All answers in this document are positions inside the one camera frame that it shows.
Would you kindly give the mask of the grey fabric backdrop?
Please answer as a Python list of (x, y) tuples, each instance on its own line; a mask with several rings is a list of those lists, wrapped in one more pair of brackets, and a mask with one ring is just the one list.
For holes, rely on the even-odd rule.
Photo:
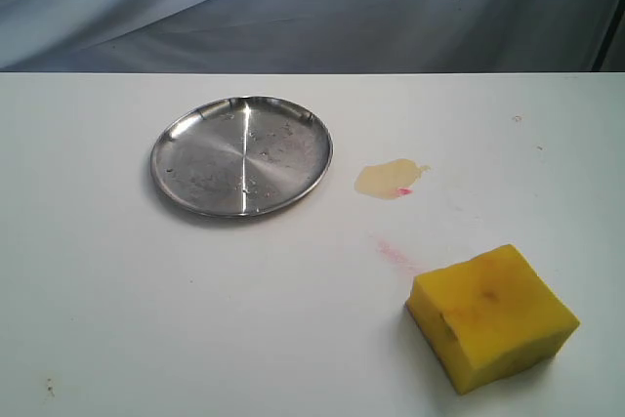
[(5, 71), (586, 71), (616, 0), (1, 0)]

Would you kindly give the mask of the beige sauce spill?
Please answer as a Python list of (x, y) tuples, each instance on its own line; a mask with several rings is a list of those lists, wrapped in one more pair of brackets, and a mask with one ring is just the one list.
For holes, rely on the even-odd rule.
[(429, 165), (418, 165), (405, 158), (366, 166), (358, 174), (354, 190), (377, 199), (397, 199), (411, 194), (412, 186), (430, 170)]

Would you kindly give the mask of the round stainless steel plate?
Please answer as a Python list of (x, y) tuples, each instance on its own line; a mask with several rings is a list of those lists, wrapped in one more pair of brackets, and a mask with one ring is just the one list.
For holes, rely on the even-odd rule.
[(311, 111), (284, 99), (232, 97), (204, 104), (154, 143), (158, 190), (191, 213), (260, 217), (307, 196), (327, 173), (333, 142)]

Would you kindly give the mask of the yellow sponge block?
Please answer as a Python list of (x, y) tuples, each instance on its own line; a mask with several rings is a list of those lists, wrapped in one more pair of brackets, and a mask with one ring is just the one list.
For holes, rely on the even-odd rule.
[(405, 305), (460, 395), (553, 357), (580, 325), (512, 244), (415, 276)]

